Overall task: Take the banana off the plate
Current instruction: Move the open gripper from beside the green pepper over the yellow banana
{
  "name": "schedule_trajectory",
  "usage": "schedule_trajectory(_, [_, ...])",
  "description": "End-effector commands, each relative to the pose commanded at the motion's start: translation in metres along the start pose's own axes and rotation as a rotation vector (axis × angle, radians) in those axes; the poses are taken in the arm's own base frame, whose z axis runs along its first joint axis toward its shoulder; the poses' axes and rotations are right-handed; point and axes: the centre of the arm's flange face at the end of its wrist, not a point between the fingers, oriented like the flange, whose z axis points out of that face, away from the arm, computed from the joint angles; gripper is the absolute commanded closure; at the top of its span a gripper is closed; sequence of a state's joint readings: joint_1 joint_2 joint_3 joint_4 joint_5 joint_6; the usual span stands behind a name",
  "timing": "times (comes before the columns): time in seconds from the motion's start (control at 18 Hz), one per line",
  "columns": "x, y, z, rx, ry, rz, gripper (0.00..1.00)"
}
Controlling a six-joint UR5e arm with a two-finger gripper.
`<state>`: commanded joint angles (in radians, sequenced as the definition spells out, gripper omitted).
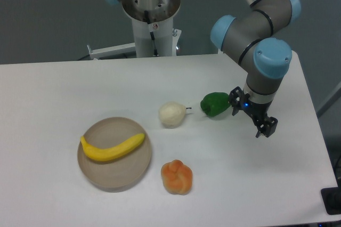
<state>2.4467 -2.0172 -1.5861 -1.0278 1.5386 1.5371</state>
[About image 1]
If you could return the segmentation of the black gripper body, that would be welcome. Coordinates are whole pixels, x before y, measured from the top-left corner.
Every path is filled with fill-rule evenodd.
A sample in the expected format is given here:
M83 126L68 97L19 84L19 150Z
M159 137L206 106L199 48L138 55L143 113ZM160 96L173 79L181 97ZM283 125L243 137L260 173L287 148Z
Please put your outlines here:
M256 94L253 98L249 93L242 92L240 97L240 108L244 111L253 122L266 122L269 120L267 111L272 103L272 100L266 99L266 96Z

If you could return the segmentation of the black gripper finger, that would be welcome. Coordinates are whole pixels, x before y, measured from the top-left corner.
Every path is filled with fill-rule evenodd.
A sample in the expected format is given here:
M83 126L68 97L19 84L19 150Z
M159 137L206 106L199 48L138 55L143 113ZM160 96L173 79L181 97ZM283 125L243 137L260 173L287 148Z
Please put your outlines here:
M256 137L261 135L265 137L271 136L277 127L278 120L274 117L265 116L264 118L256 121L257 133Z
M232 107L232 115L239 111L248 111L250 94L245 93L239 86L234 88L229 94L229 104Z

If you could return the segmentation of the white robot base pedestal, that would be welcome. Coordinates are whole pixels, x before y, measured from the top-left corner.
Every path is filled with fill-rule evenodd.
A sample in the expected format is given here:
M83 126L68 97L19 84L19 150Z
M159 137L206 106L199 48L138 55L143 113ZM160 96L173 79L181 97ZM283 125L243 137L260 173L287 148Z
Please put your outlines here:
M176 56L180 30L174 17L181 0L125 0L123 10L131 19L138 58Z

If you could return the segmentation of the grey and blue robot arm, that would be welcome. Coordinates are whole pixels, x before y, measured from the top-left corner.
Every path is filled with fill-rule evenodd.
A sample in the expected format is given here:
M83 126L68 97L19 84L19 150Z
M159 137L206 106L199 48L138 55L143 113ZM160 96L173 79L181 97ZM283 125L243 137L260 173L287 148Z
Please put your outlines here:
M173 17L181 0L106 0L121 4L130 17L138 57L170 56L173 52ZM258 135L271 136L278 121L267 111L286 75L292 58L290 46L274 34L296 20L299 0L246 0L251 13L237 19L219 18L210 40L247 72L243 88L234 88L228 98L233 114L245 112Z

